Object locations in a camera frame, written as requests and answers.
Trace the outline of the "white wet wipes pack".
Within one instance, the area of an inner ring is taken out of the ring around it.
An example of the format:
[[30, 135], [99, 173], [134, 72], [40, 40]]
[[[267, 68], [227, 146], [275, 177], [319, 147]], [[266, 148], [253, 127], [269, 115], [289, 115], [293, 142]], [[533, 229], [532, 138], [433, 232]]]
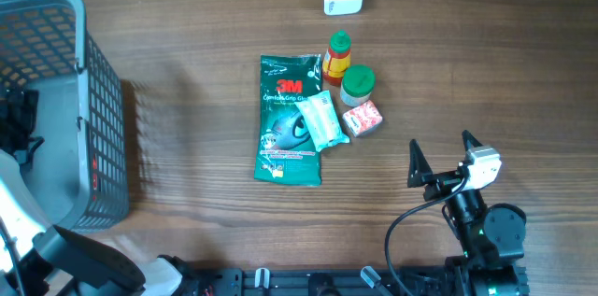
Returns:
[[309, 96], [304, 101], [296, 102], [295, 105], [305, 119], [306, 127], [318, 152], [338, 144], [349, 143], [349, 137], [343, 133], [340, 126], [329, 91]]

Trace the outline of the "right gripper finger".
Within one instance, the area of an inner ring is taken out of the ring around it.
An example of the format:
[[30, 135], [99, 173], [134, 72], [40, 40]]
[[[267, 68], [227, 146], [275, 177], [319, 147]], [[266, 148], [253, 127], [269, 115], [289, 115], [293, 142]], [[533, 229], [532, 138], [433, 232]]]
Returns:
[[420, 145], [416, 139], [409, 142], [409, 167], [407, 176], [407, 186], [417, 188], [426, 185], [434, 172], [421, 151]]
[[468, 130], [462, 132], [463, 146], [465, 150], [482, 147], [483, 144], [479, 142]]

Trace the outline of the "red patterned small box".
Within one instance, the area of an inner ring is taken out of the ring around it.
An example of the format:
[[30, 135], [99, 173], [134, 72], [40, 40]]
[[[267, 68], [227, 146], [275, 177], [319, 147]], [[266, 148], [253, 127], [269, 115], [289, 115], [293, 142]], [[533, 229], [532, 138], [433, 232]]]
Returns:
[[371, 100], [345, 112], [342, 119], [354, 137], [371, 133], [383, 121], [382, 115]]

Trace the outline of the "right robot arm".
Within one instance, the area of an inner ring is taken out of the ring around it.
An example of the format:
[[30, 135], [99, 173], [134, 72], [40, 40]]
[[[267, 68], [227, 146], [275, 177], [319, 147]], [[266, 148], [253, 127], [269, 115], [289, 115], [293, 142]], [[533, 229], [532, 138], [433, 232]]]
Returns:
[[435, 173], [416, 140], [409, 143], [407, 186], [423, 187], [423, 199], [441, 201], [443, 218], [463, 254], [440, 266], [402, 267], [404, 295], [524, 296], [530, 293], [524, 257], [525, 213], [512, 204], [486, 205], [481, 190], [498, 177], [499, 152], [462, 132], [464, 160], [453, 171]]

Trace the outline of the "green lid jar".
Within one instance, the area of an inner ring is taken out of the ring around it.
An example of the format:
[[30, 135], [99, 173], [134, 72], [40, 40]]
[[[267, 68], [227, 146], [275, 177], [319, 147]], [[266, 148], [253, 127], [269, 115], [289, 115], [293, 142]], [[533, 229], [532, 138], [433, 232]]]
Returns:
[[342, 79], [340, 99], [347, 106], [360, 106], [369, 100], [375, 85], [376, 75], [372, 68], [352, 65]]

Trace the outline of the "red sriracha sauce bottle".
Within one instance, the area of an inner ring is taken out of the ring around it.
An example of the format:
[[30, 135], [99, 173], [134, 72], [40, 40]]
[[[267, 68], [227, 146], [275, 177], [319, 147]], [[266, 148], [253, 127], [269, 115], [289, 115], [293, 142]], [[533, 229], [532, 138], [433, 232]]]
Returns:
[[344, 30], [332, 35], [322, 62], [322, 76], [332, 86], [340, 86], [351, 65], [351, 39]]

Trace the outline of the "green 3M gloves package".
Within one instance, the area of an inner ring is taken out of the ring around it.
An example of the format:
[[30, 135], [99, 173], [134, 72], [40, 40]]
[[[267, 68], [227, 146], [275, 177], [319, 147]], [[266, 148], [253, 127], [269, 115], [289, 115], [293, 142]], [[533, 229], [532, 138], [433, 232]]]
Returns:
[[319, 186], [320, 154], [296, 104], [321, 91], [321, 57], [263, 55], [260, 67], [254, 178], [290, 186]]

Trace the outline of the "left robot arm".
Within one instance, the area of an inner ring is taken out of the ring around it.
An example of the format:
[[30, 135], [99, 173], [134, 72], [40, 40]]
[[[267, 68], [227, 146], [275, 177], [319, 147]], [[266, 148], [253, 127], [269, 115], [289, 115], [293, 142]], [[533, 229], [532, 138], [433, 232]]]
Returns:
[[172, 258], [137, 265], [113, 247], [49, 222], [21, 175], [15, 154], [30, 164], [38, 94], [1, 90], [1, 292], [44, 295], [57, 271], [71, 276], [63, 295], [185, 295], [185, 277]]

